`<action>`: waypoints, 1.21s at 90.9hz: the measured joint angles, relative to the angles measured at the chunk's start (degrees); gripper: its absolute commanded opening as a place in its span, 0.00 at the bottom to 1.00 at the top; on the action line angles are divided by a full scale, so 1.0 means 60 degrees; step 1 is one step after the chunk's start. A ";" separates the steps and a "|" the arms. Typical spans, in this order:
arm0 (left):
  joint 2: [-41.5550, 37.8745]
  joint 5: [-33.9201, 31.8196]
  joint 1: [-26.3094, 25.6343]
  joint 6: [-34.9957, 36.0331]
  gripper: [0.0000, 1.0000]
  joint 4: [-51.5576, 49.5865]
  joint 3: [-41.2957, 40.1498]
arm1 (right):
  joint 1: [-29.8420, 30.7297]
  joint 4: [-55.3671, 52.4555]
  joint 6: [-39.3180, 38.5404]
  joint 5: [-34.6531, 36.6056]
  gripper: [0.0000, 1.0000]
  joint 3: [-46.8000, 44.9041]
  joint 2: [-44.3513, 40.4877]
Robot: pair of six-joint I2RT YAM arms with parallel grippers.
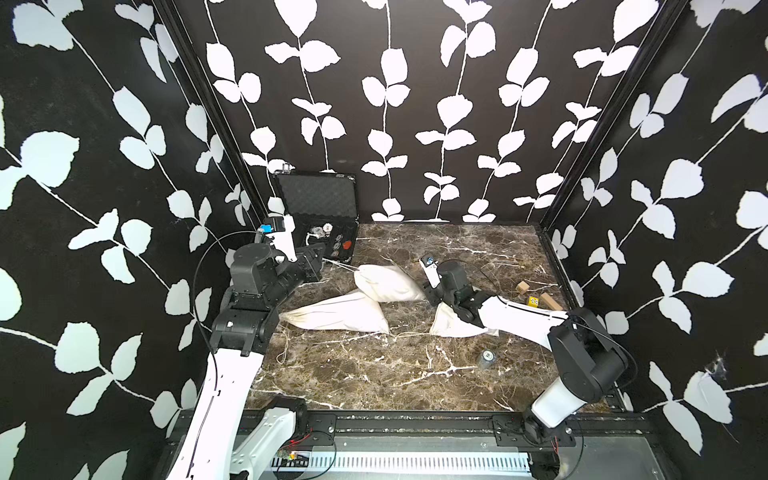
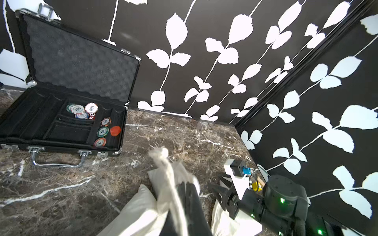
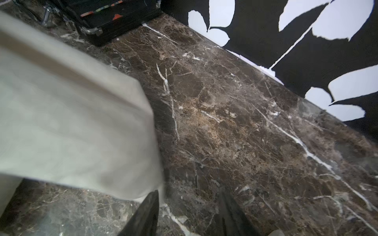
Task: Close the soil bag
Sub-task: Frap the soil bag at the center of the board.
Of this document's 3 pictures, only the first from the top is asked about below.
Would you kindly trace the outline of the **tall white cloth bag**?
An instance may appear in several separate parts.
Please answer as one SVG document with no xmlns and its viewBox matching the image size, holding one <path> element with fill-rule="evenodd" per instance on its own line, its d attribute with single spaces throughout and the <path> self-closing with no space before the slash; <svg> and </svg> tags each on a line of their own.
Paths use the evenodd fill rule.
<svg viewBox="0 0 768 480">
<path fill-rule="evenodd" d="M 389 332 L 379 303 L 359 290 L 283 312 L 280 319 L 304 330 Z"/>
</svg>

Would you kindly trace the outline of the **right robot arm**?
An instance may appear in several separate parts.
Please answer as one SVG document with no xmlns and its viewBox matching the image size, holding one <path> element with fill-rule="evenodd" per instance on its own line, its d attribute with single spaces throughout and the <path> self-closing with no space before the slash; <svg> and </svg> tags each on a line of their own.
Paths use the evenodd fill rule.
<svg viewBox="0 0 768 480">
<path fill-rule="evenodd" d="M 472 337 L 493 330 L 509 333 L 551 352 L 558 376 L 522 414 L 513 430 L 533 445 L 555 443 L 566 419 L 587 404 L 600 402 L 634 363 L 631 354 L 583 307 L 541 310 L 474 288 L 461 262 L 419 263 L 426 275 L 424 293 L 436 315 L 430 333 Z"/>
</svg>

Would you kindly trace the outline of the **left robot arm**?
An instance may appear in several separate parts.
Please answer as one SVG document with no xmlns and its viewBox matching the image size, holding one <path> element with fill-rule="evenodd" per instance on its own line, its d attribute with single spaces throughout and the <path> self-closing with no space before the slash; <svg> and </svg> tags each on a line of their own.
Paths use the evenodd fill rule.
<svg viewBox="0 0 768 480">
<path fill-rule="evenodd" d="M 230 267 L 232 292 L 212 324 L 202 393 L 169 479 L 257 479 L 294 435 L 298 410 L 271 407 L 238 442 L 249 390 L 279 322 L 280 305 L 321 279 L 324 248 L 296 249 L 290 260 L 267 243 L 240 247 Z"/>
</svg>

